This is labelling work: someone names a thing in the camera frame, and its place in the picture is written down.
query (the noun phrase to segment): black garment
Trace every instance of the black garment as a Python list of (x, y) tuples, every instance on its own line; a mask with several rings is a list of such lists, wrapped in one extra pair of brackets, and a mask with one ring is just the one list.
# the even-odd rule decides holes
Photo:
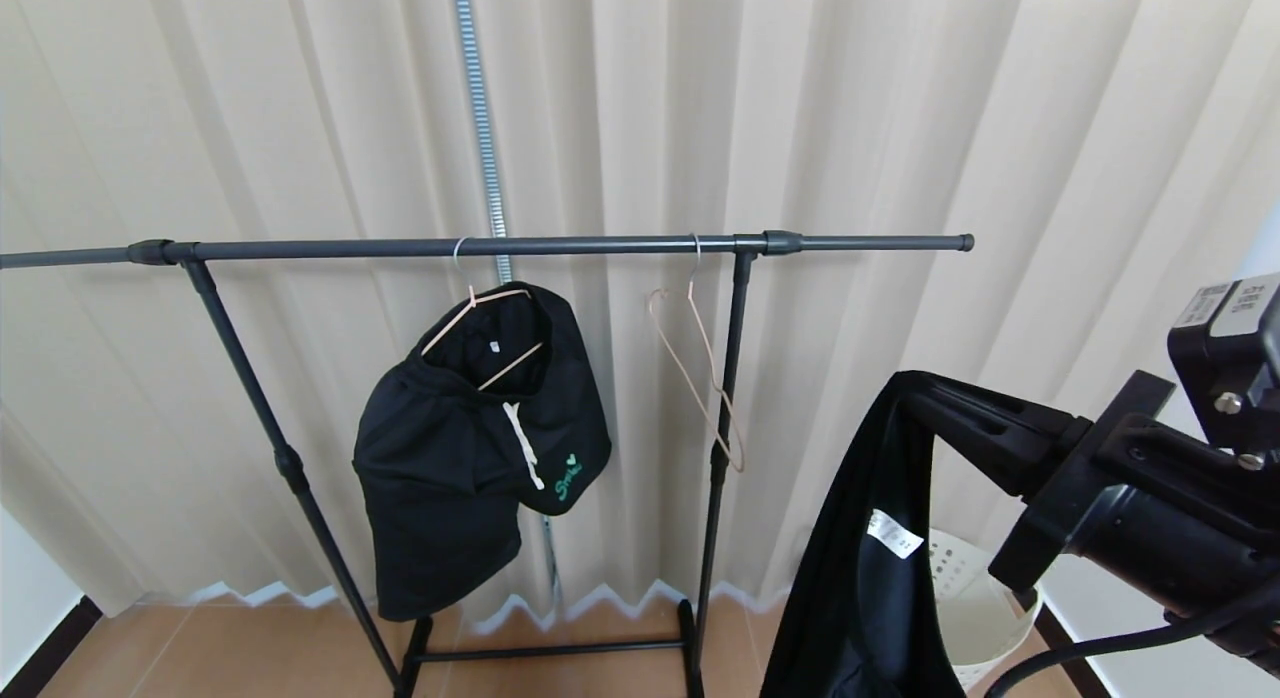
[(873, 508), (927, 538), (933, 434), (902, 401), (927, 374), (890, 379), (845, 453), (805, 548), (762, 698), (954, 697), (928, 546), (900, 558), (867, 534)]
[[(353, 465), (384, 619), (413, 620), (466, 597), (520, 552), (520, 502), (563, 514), (609, 460), (604, 409), (572, 310), (527, 283), (489, 293), (512, 289), (531, 298), (479, 304), (424, 357), (467, 304), (453, 306), (378, 382), (360, 419)], [(538, 342), (543, 347), (476, 389)]]

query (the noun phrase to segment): sticker label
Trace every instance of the sticker label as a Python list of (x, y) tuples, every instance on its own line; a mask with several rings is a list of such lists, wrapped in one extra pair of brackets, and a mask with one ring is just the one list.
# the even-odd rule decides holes
[(1280, 273), (1242, 280), (1235, 291), (1231, 291), (1231, 297), (1213, 320), (1208, 334), (1221, 338), (1257, 333), (1262, 323), (1262, 311), (1271, 305), (1276, 288), (1280, 288)]
[(900, 558), (906, 558), (919, 548), (924, 539), (905, 529), (888, 514), (879, 508), (872, 510), (872, 520), (867, 524), (867, 534), (893, 551)]
[(1222, 298), (1226, 298), (1226, 292), (1230, 288), (1230, 283), (1219, 283), (1201, 288), (1187, 306), (1187, 310), (1183, 311), (1183, 315), (1178, 316), (1178, 323), (1174, 324), (1174, 328), (1187, 328), (1188, 325), (1203, 325), (1208, 323), (1208, 319), (1213, 318), (1213, 311), (1221, 305)]

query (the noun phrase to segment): brown tile floor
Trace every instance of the brown tile floor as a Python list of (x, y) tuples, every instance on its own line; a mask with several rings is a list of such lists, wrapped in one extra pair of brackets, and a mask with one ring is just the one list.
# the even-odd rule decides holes
[[(703, 680), (709, 698), (755, 695), (781, 617), (758, 615), (728, 598), (712, 601)], [(438, 616), (430, 645), (497, 648), (549, 642), (671, 637), (675, 606), (653, 601), (635, 621), (611, 605), (543, 633), (515, 612), (492, 635), (461, 630)], [(379, 621), (394, 656), (410, 626)], [(1034, 638), (1037, 645), (1039, 638)], [(1023, 653), (1034, 652), (1034, 647)], [(644, 651), (424, 666), (416, 697), (675, 698), (685, 694), (677, 651)], [(169, 698), (204, 695), (387, 697), (389, 689), (351, 613), (337, 605), (310, 610), (287, 601), (259, 608), (206, 603), (195, 608), (134, 606), (100, 621), (41, 693), (45, 698)], [(1061, 670), (1047, 671), (1014, 698), (1078, 698)]]

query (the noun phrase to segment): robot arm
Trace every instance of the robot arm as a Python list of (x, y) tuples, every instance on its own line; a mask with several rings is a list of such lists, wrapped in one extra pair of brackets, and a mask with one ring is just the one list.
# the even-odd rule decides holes
[(910, 398), (918, 420), (1027, 503), (992, 576), (1024, 592), (1074, 553), (1166, 608), (1171, 626), (1153, 638), (1092, 642), (1106, 649), (1033, 670), (1207, 633), (1280, 678), (1280, 274), (1201, 289), (1169, 352), (1207, 443), (1155, 420), (1174, 384), (1142, 371), (1097, 421), (945, 378)]

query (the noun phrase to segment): hanger hook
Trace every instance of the hanger hook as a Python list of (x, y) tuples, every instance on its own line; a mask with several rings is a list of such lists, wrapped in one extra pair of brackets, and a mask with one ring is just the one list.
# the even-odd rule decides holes
[(694, 270), (689, 272), (689, 284), (694, 284), (694, 278), (698, 277), (698, 269), (703, 265), (703, 242), (698, 238), (698, 233), (690, 233), (694, 237), (694, 250), (698, 251), (698, 260), (694, 261)]
[(470, 236), (463, 236), (462, 238), (458, 238), (457, 243), (453, 243), (453, 268), (456, 268), (458, 270), (458, 275), (461, 275), (462, 280), (467, 284), (467, 296), (471, 300), (471, 307), (475, 307), (475, 305), (476, 305), (476, 289), (475, 289), (475, 286), (472, 286), (471, 278), (467, 277), (467, 272), (462, 270), (462, 264), (458, 263), (458, 248), (462, 247), (462, 242), (466, 241), (467, 238), (470, 238)]

